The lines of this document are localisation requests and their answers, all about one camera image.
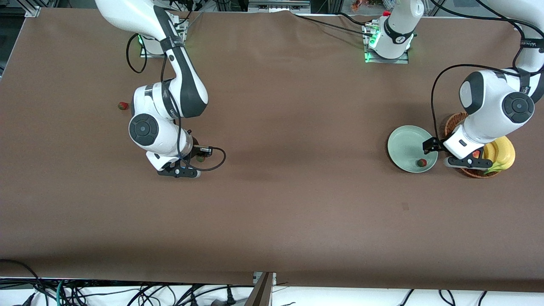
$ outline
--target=red strawberry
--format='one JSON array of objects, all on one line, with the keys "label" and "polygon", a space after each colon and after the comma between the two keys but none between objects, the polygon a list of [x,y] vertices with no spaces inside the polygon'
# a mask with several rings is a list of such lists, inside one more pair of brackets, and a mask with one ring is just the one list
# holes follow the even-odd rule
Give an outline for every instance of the red strawberry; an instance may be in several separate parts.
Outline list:
[{"label": "red strawberry", "polygon": [[119,107],[120,110],[124,111],[124,110],[128,109],[128,103],[127,102],[119,102],[119,104],[117,104],[117,107]]},{"label": "red strawberry", "polygon": [[417,161],[417,165],[418,165],[419,167],[422,167],[422,168],[423,168],[423,167],[427,166],[427,161],[424,160],[424,159],[422,158],[422,159],[420,159],[420,160]]}]

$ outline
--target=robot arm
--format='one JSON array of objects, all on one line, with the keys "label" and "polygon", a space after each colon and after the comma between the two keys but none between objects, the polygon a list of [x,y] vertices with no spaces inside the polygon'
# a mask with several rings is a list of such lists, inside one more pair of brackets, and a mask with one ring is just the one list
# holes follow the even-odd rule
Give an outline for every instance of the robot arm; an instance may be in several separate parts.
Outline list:
[{"label": "robot arm", "polygon": [[169,82],[168,87],[175,101],[170,101],[169,96],[163,99],[169,117],[178,117],[175,107],[171,105],[173,102],[178,104],[183,118],[201,115],[208,105],[208,93],[168,13],[151,0],[96,0],[96,6],[113,26],[151,36],[160,42],[176,73],[176,78]]},{"label": "robot arm", "polygon": [[96,5],[113,26],[158,40],[176,73],[174,79],[135,91],[128,128],[132,141],[147,151],[147,159],[160,175],[198,177],[200,171],[190,168],[188,162],[195,155],[210,156],[212,148],[199,146],[173,120],[202,114],[208,93],[169,14],[151,0],[96,0]]},{"label": "robot arm", "polygon": [[[510,18],[544,29],[543,0],[490,0],[489,6]],[[540,46],[543,37],[524,28],[526,39]],[[522,127],[534,113],[535,103],[544,94],[544,78],[531,76],[544,68],[544,49],[527,46],[520,53],[520,77],[484,70],[470,74],[459,90],[468,117],[443,143],[459,159],[478,148]]]},{"label": "robot arm", "polygon": [[398,1],[390,16],[378,19],[379,31],[369,47],[383,58],[399,58],[410,47],[413,30],[424,11],[421,0]]}]

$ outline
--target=brown tabletop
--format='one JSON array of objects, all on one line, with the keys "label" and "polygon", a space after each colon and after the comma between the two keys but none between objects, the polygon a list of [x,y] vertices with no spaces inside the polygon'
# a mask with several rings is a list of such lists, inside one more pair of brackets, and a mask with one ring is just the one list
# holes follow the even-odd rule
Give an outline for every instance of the brown tabletop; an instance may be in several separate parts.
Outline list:
[{"label": "brown tabletop", "polygon": [[[0,256],[44,277],[250,283],[276,271],[292,285],[543,290],[543,116],[509,135],[516,162],[493,179],[440,162],[409,174],[386,152],[398,126],[432,130],[442,69],[508,67],[519,36],[459,19],[423,19],[417,32],[409,65],[366,64],[357,34],[288,12],[204,14],[187,49],[209,106],[183,124],[228,158],[173,179],[117,109],[159,80],[162,60],[134,74],[132,33],[97,10],[42,10],[0,82]],[[439,121],[462,110],[471,71],[441,79]]]}]

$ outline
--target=banana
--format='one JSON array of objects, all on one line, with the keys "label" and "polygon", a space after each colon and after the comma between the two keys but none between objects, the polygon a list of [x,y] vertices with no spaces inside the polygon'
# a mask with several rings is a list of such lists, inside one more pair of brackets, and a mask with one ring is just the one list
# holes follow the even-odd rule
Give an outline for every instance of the banana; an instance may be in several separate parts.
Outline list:
[{"label": "banana", "polygon": [[484,146],[484,157],[493,162],[486,174],[500,172],[512,167],[516,159],[516,151],[512,142],[506,136],[503,136]]},{"label": "banana", "polygon": [[492,161],[493,163],[497,160],[497,149],[495,146],[496,145],[494,142],[484,145],[484,158]]}]

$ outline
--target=plug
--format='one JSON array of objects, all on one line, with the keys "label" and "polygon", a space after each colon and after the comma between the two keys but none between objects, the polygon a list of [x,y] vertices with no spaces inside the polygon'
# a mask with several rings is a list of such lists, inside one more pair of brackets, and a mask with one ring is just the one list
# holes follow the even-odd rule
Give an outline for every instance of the plug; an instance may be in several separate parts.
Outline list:
[{"label": "plug", "polygon": [[199,304],[196,302],[195,294],[191,292],[191,306],[199,306]]},{"label": "plug", "polygon": [[32,304],[32,299],[34,298],[35,294],[36,293],[33,293],[31,296],[29,296],[22,306],[30,306],[30,304]]},{"label": "plug", "polygon": [[236,300],[232,296],[232,290],[230,287],[227,287],[227,305],[232,306],[234,304],[236,304]]}]

